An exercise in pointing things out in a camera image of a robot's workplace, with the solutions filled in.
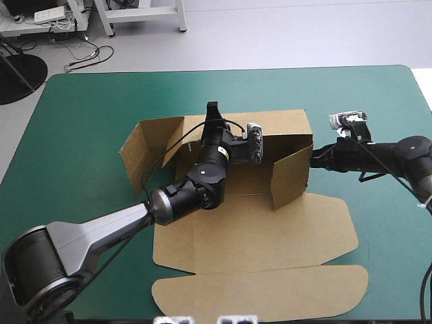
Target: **white cable tie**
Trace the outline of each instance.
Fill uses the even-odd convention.
[[[417,206],[425,209],[427,207],[427,205],[431,202],[431,200],[432,200],[432,195],[425,201],[424,204],[417,204]]]

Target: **power strip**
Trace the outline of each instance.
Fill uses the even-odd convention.
[[[34,23],[43,24],[66,18],[65,7],[56,7],[34,13]]]

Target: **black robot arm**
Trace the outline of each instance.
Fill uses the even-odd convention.
[[[242,136],[231,133],[217,109],[207,105],[197,163],[186,177],[152,190],[149,200],[81,224],[55,221],[19,236],[2,254],[0,323],[46,323],[100,273],[99,257],[138,231],[168,225],[198,209],[223,202],[228,166],[263,158],[262,130],[249,123]]]
[[[359,111],[330,116],[331,128],[341,137],[335,144],[314,150],[310,166],[338,172],[359,171],[361,182],[391,171],[408,180],[422,203],[429,200],[432,196],[432,141],[424,136],[411,136],[396,143],[374,143],[366,122],[366,115]],[[365,177],[366,172],[376,174]]]

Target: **black base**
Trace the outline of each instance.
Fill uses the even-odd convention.
[[[39,88],[48,74],[47,64],[34,55],[10,55],[6,59],[21,73],[33,89]],[[0,59],[0,105],[14,103],[31,95],[26,86],[11,68]]]

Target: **unfolded cardboard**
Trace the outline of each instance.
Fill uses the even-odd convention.
[[[166,315],[192,315],[197,323],[234,313],[262,321],[328,317],[354,308],[368,275],[358,265],[322,266],[354,250],[358,239],[344,201],[304,193],[312,151],[306,113],[223,116],[263,127],[264,162],[231,166],[225,202],[217,209],[156,226],[156,264],[196,274],[156,281],[159,308]],[[145,120],[135,127],[120,154],[137,194],[154,159],[204,118]],[[199,140],[200,132],[192,133],[160,166],[174,161],[182,177],[196,162]]]

